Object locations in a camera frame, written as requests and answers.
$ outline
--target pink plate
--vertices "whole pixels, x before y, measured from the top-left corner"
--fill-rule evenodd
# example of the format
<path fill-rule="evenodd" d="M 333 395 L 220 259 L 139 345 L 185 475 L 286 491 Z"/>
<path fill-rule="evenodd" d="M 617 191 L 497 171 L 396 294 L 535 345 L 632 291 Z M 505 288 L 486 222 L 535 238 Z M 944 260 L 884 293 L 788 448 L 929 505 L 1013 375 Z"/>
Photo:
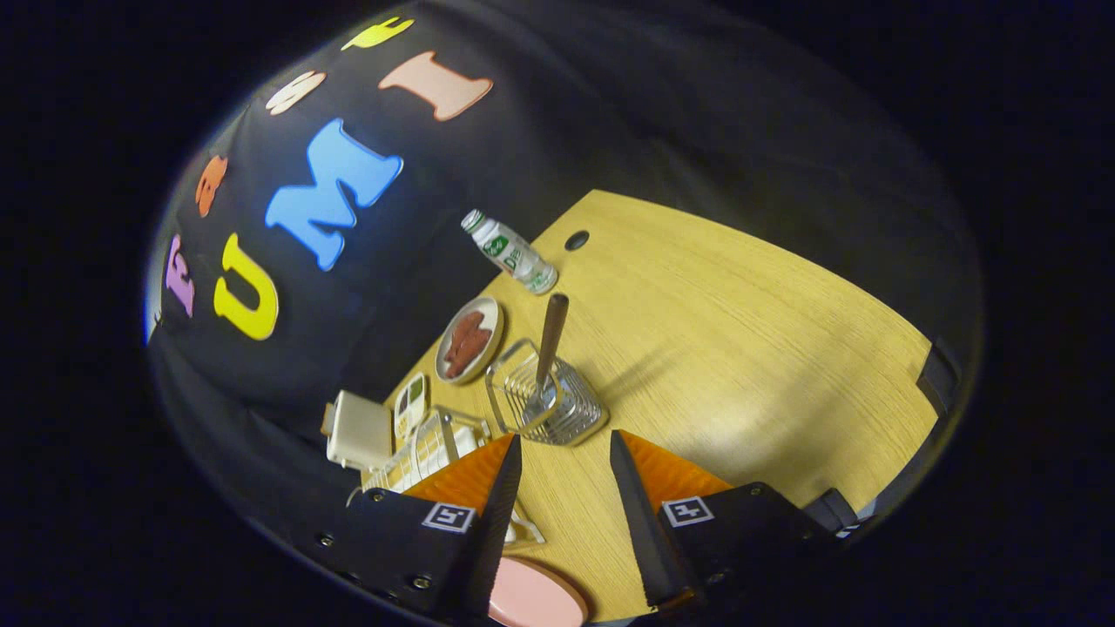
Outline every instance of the pink plate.
<path fill-rule="evenodd" d="M 521 558 L 500 560 L 488 616 L 507 627 L 581 627 L 589 611 L 568 581 Z"/>

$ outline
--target wire basket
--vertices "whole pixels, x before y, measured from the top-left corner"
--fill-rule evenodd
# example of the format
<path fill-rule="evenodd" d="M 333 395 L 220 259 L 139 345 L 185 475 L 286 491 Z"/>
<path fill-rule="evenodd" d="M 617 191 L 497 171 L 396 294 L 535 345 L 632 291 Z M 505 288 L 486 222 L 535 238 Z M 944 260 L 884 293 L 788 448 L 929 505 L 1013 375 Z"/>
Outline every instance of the wire basket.
<path fill-rule="evenodd" d="M 554 359 L 541 405 L 529 405 L 536 390 L 539 351 L 523 338 L 500 356 L 484 376 L 492 411 L 504 433 L 526 440 L 574 446 L 608 422 L 608 411 L 588 382 L 561 358 Z"/>
<path fill-rule="evenodd" d="M 358 492 L 372 488 L 405 492 L 491 441 L 492 430 L 487 422 L 434 405 L 390 462 L 370 471 L 368 480 L 349 495 L 349 503 Z M 537 525 L 526 517 L 523 504 L 515 499 L 504 547 L 530 548 L 545 542 Z"/>

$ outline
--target wood grain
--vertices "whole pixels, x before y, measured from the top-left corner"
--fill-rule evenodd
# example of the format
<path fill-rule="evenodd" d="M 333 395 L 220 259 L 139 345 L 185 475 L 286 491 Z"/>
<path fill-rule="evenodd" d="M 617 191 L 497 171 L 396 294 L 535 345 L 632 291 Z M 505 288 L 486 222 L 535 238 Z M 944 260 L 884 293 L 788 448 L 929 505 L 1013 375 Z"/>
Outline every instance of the wood grain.
<path fill-rule="evenodd" d="M 564 249 L 573 233 L 590 239 Z M 523 442 L 520 500 L 547 542 L 508 552 L 568 573 L 592 620 L 646 614 L 609 465 L 624 428 L 734 485 L 765 481 L 798 507 L 837 488 L 859 510 L 925 440 L 918 390 L 930 341 L 862 289 L 767 242 L 687 213 L 593 191 L 537 238 L 570 297 L 559 355 L 611 411 L 573 448 Z M 535 344 L 546 296 L 507 274 L 483 292 L 507 315 L 503 346 Z M 399 384 L 434 372 L 438 338 Z M 485 417 L 483 377 L 430 376 L 430 402 Z"/>

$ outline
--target letter m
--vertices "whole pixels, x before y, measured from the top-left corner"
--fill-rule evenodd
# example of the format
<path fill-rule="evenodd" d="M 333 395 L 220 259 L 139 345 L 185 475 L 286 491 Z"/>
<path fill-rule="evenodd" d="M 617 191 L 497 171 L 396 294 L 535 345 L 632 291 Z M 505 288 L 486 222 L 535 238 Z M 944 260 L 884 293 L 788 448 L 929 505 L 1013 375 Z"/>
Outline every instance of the letter m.
<path fill-rule="evenodd" d="M 341 185 L 352 191 L 360 209 L 367 209 L 403 171 L 400 157 L 385 157 L 367 148 L 349 137 L 342 125 L 340 118 L 326 124 L 306 149 L 313 185 L 279 187 L 264 216 L 268 226 L 287 229 L 310 249 L 318 257 L 318 268 L 326 272 L 345 249 L 345 237 L 337 229 L 356 225 L 356 213 Z"/>

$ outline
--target pink letter i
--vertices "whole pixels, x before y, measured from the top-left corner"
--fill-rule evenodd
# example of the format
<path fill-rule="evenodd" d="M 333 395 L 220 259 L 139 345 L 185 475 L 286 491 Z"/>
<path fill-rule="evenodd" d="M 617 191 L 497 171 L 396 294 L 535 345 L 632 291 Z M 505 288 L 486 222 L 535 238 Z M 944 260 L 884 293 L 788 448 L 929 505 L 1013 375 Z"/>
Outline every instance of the pink letter i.
<path fill-rule="evenodd" d="M 403 87 L 434 105 L 434 119 L 445 122 L 473 106 L 492 88 L 487 78 L 468 78 L 434 62 L 434 51 L 405 61 L 379 81 L 380 89 Z"/>

